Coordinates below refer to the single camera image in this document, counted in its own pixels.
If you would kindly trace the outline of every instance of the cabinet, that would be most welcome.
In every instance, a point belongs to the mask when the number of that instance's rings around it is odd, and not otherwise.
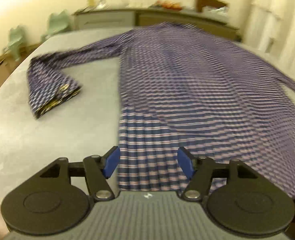
[[[88,12],[76,12],[77,30],[107,27],[149,26],[162,22],[189,23],[216,36],[237,39],[238,29],[218,21],[202,17],[191,11],[174,11],[150,8],[107,8]]]

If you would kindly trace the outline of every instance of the striped shirt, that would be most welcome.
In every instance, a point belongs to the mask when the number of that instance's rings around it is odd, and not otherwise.
[[[163,23],[31,60],[29,103],[38,118],[81,87],[60,70],[120,57],[118,170],[124,190],[182,190],[176,151],[219,163],[238,158],[295,197],[295,82],[231,41]],[[214,179],[213,189],[224,184]]]

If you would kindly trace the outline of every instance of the logo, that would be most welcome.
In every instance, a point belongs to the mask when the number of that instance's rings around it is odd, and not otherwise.
[[[149,198],[153,197],[153,195],[151,193],[147,193],[146,195],[144,195],[144,197],[149,199]]]

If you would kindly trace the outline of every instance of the metal screw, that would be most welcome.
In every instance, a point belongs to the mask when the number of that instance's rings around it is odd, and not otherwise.
[[[108,199],[112,196],[112,193],[108,190],[99,190],[95,195],[100,199]]]
[[[200,193],[196,190],[188,190],[185,192],[185,196],[190,199],[197,199],[200,197]]]

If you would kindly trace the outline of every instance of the shirt sleeve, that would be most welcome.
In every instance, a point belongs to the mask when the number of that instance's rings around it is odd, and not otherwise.
[[[291,79],[289,76],[283,74],[278,69],[274,68],[274,74],[275,78],[281,81],[283,84],[285,84],[287,87],[291,88],[293,91],[295,91],[295,81]]]
[[[133,30],[80,49],[34,57],[27,70],[29,104],[36,118],[80,92],[81,85],[60,70],[97,59],[117,57],[130,43]]]

